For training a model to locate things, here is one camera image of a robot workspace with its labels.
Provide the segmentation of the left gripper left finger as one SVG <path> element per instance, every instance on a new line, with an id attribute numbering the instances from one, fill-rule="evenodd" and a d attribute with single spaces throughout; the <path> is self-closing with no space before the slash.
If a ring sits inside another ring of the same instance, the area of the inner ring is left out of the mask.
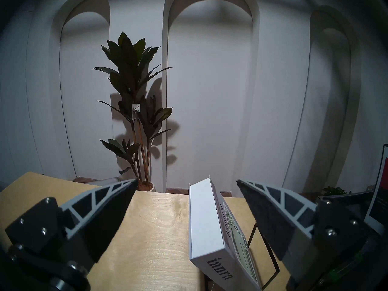
<path id="1" fill-rule="evenodd" d="M 95 264 L 119 229 L 138 180 L 96 187 L 58 205 L 46 197 L 5 228 L 13 245 L 44 259 Z"/>

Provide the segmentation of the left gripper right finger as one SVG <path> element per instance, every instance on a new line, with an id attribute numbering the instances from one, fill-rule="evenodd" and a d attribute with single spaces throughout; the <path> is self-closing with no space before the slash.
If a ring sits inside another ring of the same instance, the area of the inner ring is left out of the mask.
<path id="1" fill-rule="evenodd" d="M 236 183 L 289 283 L 337 283 L 376 249 L 376 233 L 364 221 L 371 192 L 312 202 L 291 190 Z"/>

